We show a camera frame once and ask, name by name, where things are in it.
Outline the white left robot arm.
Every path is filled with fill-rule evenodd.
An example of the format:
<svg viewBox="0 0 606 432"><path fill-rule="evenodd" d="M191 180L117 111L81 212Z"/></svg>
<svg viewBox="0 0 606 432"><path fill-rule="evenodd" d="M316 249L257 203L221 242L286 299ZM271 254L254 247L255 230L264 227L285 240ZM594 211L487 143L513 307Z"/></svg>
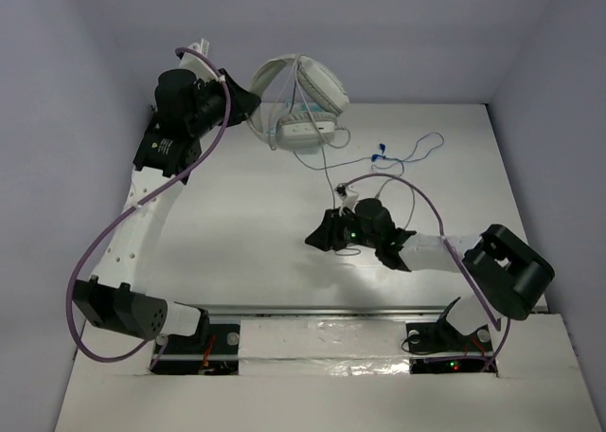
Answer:
<svg viewBox="0 0 606 432"><path fill-rule="evenodd" d="M149 295L152 256L190 173L218 144L203 149L201 137L244 122L259 104L259 97L224 69L207 79L183 68L160 75L155 109L134 156L129 196L119 217L94 241L109 244L90 278L73 272L69 312L79 310L98 329L145 342L177 335L190 351L209 343L205 310Z"/></svg>

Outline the white grey over-ear headphones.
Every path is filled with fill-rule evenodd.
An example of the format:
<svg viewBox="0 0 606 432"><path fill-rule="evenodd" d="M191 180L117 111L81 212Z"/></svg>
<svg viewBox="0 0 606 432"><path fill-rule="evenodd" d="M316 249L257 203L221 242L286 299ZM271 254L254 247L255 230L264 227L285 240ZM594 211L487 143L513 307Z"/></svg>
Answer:
<svg viewBox="0 0 606 432"><path fill-rule="evenodd" d="M273 151L297 153L331 146L337 132L338 117L349 105L349 96L345 86L328 67L306 55L279 56L258 69L249 91L261 98L285 68L294 79L294 90L300 95L300 102L295 102L275 122L264 121L257 109L246 120L248 127Z"/></svg>

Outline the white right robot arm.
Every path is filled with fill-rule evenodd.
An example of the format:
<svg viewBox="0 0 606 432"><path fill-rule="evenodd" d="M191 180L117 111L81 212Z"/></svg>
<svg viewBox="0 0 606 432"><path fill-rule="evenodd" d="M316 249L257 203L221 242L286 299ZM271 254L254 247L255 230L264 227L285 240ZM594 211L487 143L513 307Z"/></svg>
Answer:
<svg viewBox="0 0 606 432"><path fill-rule="evenodd" d="M491 322L526 320L555 278L551 264L503 225L478 236L424 235L396 226L378 199L326 210L305 243L323 252L363 246L391 270L458 273L471 282L469 297L453 300L409 340L414 353L457 351Z"/></svg>

